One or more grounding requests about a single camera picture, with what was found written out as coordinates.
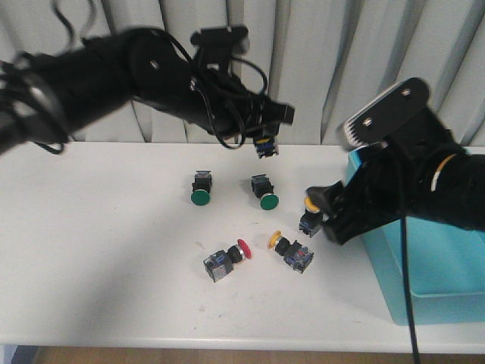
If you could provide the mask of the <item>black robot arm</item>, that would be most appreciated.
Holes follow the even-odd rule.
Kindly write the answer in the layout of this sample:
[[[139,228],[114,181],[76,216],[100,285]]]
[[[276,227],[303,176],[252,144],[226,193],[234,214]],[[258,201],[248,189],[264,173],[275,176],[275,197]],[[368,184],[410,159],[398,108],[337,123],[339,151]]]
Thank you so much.
[[[245,26],[200,30],[189,55],[166,31],[134,27],[57,56],[23,53],[2,65],[1,150],[32,142],[61,153],[70,135],[135,100],[221,144],[237,136],[251,139],[259,158],[276,155],[280,125],[291,124],[295,110],[230,72],[248,34]]]
[[[465,230],[484,229],[484,157],[445,145],[411,158],[397,146],[357,151],[361,164],[347,184],[309,187],[329,240],[344,244],[403,217]]]

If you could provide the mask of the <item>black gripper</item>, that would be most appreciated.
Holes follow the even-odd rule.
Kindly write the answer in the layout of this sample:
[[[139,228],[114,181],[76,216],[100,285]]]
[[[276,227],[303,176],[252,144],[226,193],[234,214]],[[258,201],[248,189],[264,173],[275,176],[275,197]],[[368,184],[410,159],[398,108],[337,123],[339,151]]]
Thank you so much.
[[[432,217],[429,202],[420,191],[430,158],[428,146],[380,143],[359,149],[357,155],[361,164],[345,187],[337,181],[306,190],[311,203],[321,211],[336,211],[333,223],[321,222],[329,241],[343,245],[403,216]]]
[[[216,140],[239,136],[260,140],[264,127],[292,125],[295,109],[247,89],[238,77],[219,77],[212,72],[191,77],[188,123],[200,127]]]

